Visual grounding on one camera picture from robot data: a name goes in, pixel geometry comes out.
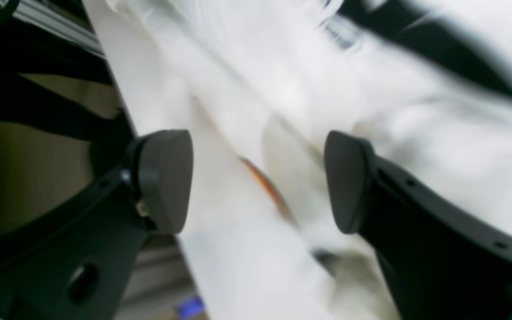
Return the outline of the beige right gripper right finger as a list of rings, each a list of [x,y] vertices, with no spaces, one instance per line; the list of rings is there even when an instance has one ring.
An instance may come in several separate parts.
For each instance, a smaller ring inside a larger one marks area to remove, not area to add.
[[[376,180],[376,155],[368,140],[332,130],[324,146],[329,199],[336,226],[354,234],[371,206]]]

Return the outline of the beige right gripper left finger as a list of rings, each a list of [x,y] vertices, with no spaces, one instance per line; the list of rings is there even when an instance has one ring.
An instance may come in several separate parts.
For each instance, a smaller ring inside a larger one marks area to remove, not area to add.
[[[184,228],[193,162],[188,130],[161,130],[149,135],[142,144],[138,184],[148,217],[159,233],[178,234]]]

